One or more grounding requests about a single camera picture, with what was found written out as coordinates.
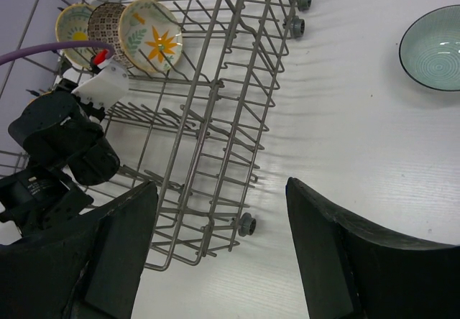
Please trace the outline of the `grey wire dish rack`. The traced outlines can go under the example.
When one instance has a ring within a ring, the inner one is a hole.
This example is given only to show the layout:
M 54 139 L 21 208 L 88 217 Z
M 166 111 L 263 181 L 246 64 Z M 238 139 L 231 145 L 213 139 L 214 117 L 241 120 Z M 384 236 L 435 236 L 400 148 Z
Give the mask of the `grey wire dish rack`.
M 55 23 L 68 6 L 133 1 L 34 0 L 18 48 L 57 41 Z M 146 268 L 163 272 L 173 260 L 195 266 L 218 251 L 231 251 L 240 237 L 253 233 L 256 220 L 247 194 L 258 181 L 256 158 L 264 149 L 262 135 L 288 43 L 303 35 L 301 13 L 311 0 L 154 1 L 177 19 L 182 55 L 163 73 L 127 68 L 129 91 L 101 121 L 120 168 L 107 182 L 81 187 L 93 203 L 79 215 L 153 182 L 158 201 Z M 29 159 L 10 137 L 10 123 L 62 79 L 78 86 L 94 77 L 98 52 L 114 53 L 101 41 L 71 42 L 90 47 L 87 68 L 63 50 L 8 64 L 1 79 L 1 179 L 22 171 Z

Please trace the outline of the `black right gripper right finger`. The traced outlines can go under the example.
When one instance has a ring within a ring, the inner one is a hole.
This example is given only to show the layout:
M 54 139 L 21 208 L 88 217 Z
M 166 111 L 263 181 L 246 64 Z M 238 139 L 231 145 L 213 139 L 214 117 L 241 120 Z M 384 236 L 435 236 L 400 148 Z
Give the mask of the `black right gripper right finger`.
M 418 239 L 294 177 L 287 213 L 311 318 L 457 318 L 459 247 Z

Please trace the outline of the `red patterned bowl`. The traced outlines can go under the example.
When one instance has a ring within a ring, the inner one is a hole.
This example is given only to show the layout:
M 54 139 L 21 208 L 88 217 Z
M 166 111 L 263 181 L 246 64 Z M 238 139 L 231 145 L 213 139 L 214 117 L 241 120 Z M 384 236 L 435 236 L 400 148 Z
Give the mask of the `red patterned bowl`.
M 124 54 L 119 35 L 119 22 L 125 6 L 120 3 L 106 2 L 97 6 L 88 20 L 88 38 L 110 44 L 114 48 L 114 59 L 125 68 L 134 66 Z

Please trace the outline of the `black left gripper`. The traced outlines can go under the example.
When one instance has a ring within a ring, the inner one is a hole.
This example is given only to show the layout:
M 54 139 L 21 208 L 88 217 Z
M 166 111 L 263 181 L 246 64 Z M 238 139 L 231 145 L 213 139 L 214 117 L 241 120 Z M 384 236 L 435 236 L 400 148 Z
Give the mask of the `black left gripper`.
M 118 172 L 120 159 L 101 126 L 106 110 L 82 102 L 72 94 L 76 88 L 61 80 L 29 103 L 8 132 L 34 163 L 47 170 L 68 166 L 81 185 L 100 185 Z

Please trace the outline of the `blue yellow sun bowl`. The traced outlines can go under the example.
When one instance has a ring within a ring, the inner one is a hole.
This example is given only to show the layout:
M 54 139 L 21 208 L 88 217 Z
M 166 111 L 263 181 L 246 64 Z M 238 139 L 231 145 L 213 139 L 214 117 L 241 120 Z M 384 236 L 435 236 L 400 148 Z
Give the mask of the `blue yellow sun bowl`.
M 87 41 L 88 22 L 94 9 L 94 6 L 88 4 L 74 4 L 63 9 L 55 23 L 57 41 Z M 90 47 L 69 48 L 63 50 L 63 53 L 67 59 L 83 68 L 90 64 Z

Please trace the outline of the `leaf flower pattern bowl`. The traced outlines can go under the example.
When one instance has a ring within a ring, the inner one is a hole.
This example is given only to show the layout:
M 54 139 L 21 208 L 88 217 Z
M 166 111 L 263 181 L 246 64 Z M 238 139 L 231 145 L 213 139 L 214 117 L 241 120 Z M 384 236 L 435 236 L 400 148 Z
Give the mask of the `leaf flower pattern bowl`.
M 171 70 L 182 55 L 182 29 L 158 1 L 136 0 L 127 5 L 119 20 L 119 36 L 130 64 L 147 73 Z

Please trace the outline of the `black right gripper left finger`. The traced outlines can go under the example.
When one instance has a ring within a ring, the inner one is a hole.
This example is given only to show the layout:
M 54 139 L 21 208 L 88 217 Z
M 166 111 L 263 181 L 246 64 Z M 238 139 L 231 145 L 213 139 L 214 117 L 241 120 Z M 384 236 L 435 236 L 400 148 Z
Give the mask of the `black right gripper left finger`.
M 144 182 L 67 223 L 1 246 L 2 318 L 130 318 L 157 212 Z

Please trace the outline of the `teal green bowl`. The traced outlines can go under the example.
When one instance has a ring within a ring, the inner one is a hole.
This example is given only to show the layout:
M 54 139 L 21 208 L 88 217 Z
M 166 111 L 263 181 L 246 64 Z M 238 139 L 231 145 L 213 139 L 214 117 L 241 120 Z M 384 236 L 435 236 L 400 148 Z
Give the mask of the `teal green bowl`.
M 459 91 L 459 5 L 424 14 L 406 30 L 398 57 L 407 76 L 435 91 Z

